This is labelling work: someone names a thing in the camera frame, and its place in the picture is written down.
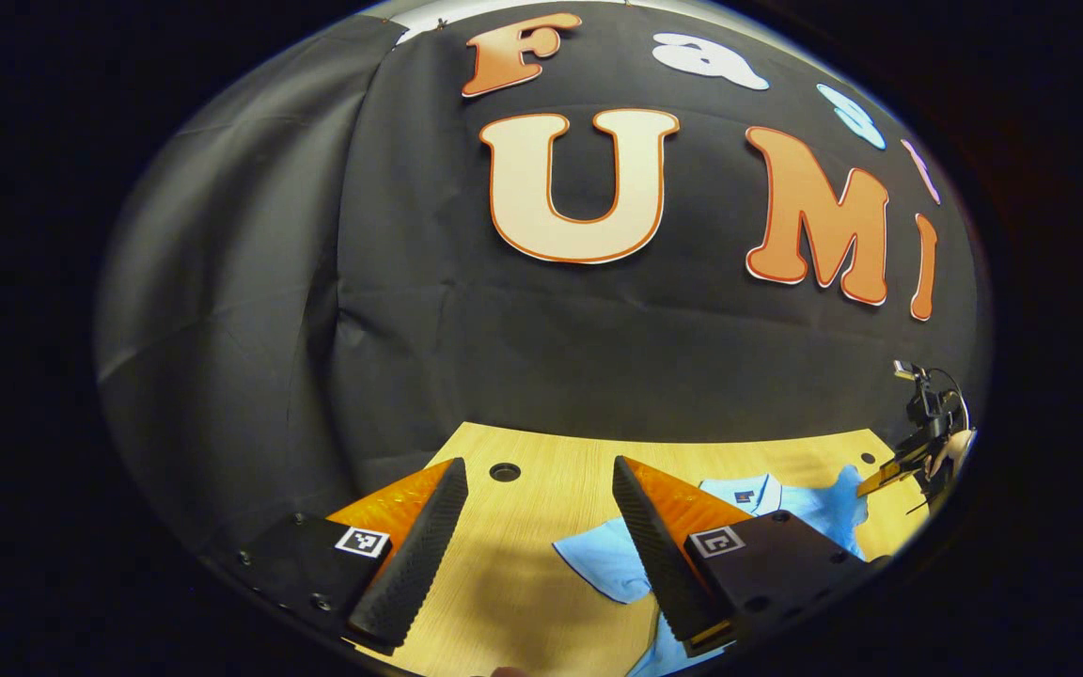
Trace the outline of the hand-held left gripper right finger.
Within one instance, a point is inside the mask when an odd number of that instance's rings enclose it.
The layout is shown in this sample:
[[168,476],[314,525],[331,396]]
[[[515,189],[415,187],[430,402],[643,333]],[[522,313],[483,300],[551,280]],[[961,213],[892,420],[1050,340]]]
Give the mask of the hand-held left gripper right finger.
[[867,562],[785,510],[752,517],[688,481],[615,459],[619,507],[658,609],[687,654],[747,652],[867,584]]

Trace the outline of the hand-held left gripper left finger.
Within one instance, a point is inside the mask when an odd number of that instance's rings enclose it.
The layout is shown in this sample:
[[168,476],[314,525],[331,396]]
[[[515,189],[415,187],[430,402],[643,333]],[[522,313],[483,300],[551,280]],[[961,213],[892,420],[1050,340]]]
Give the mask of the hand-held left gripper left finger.
[[283,515],[211,561],[310,634],[391,655],[438,577],[468,497],[464,459],[396,480],[332,515]]

